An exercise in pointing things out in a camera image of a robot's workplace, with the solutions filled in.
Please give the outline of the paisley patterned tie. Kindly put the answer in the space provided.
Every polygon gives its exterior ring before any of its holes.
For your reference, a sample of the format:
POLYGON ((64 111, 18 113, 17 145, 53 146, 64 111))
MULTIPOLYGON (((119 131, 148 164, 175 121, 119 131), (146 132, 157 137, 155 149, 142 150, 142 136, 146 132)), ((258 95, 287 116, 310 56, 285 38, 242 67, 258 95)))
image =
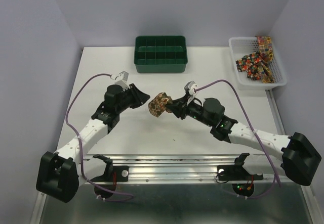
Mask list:
POLYGON ((148 110, 151 115, 160 117, 164 112, 171 113, 171 110, 166 107, 166 105, 171 102, 172 98, 165 92, 159 93, 151 102, 149 102, 148 110))

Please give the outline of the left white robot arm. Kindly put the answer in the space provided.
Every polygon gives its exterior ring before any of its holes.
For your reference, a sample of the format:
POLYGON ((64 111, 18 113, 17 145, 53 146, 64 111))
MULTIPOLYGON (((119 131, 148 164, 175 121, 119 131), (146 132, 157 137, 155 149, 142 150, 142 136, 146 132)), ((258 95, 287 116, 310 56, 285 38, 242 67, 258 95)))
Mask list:
POLYGON ((84 156, 118 124, 120 114, 126 109, 144 105, 150 95, 141 92, 132 83, 128 86, 110 85, 103 102, 91 116, 86 126, 56 152, 46 152, 40 159, 36 189, 64 203, 69 202, 80 186, 90 183, 98 199, 110 201, 116 191, 117 181, 128 181, 129 167, 113 167, 111 158, 95 154, 84 156))

